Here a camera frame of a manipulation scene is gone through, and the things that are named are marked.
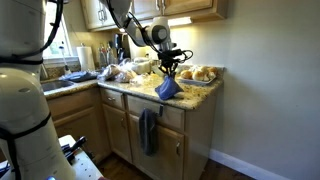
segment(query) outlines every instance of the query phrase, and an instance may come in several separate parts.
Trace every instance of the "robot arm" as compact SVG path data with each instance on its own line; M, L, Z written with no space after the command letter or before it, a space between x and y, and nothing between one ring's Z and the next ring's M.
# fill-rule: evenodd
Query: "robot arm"
M100 0L100 2L109 9L116 25L123 28L137 46L150 46L158 53L158 58L161 60L159 69L163 73L174 75L178 63L183 63L192 57L193 53L190 50L172 50L176 44L171 42L166 17L156 17L150 26L142 27L134 15L129 12L131 0ZM184 59L175 58L180 55L184 55Z

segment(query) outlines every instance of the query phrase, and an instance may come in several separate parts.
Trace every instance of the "granite countertop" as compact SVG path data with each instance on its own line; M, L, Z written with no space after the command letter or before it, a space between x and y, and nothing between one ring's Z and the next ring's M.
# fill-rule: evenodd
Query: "granite countertop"
M177 83L184 90L184 92L180 92L176 94L174 98L166 101L162 101L154 90L162 82L163 78L156 74L152 74L145 77L143 83L139 85L130 83L117 83L114 81L98 82L98 84L100 87L124 92L126 94L156 101L161 104L167 104L181 109L190 110L199 107L200 104L211 93L215 92L223 84L223 79L216 78L210 84L204 86L189 85L180 83L179 80L177 80Z
M58 98L60 96L76 93L79 91L83 91L92 87L98 86L98 80L89 80L81 83L74 83L74 85L69 87L63 87L59 89L55 89L52 91L44 92L44 95L47 100Z
M112 89L115 91L123 92L129 95L141 97L144 99L159 102L164 105L170 105L181 109L196 109L200 104L213 92L215 92L222 84L222 78L216 78L208 85L197 86L189 85L179 82L177 83L184 90L176 94L172 99L162 101L158 94L155 92L155 88L163 82L163 78L151 74L144 78L140 83L130 84L130 83L118 83L115 81L98 81L90 80L81 83L75 83L72 86L59 88L52 91L47 91L44 93L47 100L54 99L60 96L72 94L75 92L83 91L92 87L103 87Z

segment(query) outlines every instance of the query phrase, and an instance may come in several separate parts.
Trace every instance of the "kitchen sink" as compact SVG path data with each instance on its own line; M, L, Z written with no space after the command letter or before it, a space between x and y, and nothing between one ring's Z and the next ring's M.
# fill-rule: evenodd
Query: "kitchen sink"
M41 84L44 92L74 85L74 82L55 80Z

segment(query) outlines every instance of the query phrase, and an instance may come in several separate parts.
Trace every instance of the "wooden cabinet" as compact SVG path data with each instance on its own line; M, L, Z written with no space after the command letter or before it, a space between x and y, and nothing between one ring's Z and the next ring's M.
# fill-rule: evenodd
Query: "wooden cabinet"
M85 136L87 142L84 144L84 150L94 155L94 162L99 162L109 155L109 151L103 145L105 139L100 136L96 119L95 111L91 107L61 118L54 124L58 137L72 135L75 140L78 140L81 136Z
M184 136L157 126L158 150L147 156L140 148L139 117L130 115L130 137L133 164L153 179L182 179Z
M151 19L161 15L159 0L134 0L133 1L133 12L137 19Z
M161 0L164 15L211 8L213 0Z
M108 105L103 105L103 110L112 151L132 162L126 113Z
M110 89L101 93L115 153L152 179L200 178L211 148L215 94L197 109L185 110ZM156 117L158 150L152 156L145 155L140 146L139 116L144 108L154 113L162 108L162 116Z
M85 136L84 150L92 152L95 163L111 153L101 104L98 88L48 101L58 137L71 135L77 140Z
M109 10L99 0L81 0L81 5L88 29L115 24Z
M227 16L228 0L134 0L137 19L160 15L170 18L191 17L194 20L218 20Z

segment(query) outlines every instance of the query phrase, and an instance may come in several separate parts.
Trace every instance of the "under-cabinet light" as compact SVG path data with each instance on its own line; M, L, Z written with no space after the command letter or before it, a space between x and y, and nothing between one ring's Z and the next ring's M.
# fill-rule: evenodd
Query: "under-cabinet light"
M122 32L122 33L126 32L126 30L124 30L123 28L120 28L119 31Z
M179 26L179 25L185 25L185 24L191 24L191 23L192 23L192 20L190 17L168 19L169 26ZM145 27L145 26L150 26L151 24L152 24L152 21L148 21L141 25Z
M183 18L176 18L176 19L169 19L168 24L169 26L178 26L178 25L184 25L184 24L191 24L191 18L190 17L183 17Z

